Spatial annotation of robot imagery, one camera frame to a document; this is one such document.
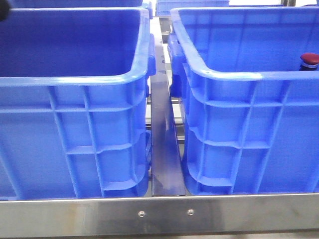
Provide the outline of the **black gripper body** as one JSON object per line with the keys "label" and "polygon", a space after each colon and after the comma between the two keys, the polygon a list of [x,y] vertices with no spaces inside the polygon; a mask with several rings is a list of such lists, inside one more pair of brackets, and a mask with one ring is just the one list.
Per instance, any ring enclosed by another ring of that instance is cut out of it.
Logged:
{"label": "black gripper body", "polygon": [[0,0],[0,21],[6,20],[10,12],[10,4],[7,0]]}

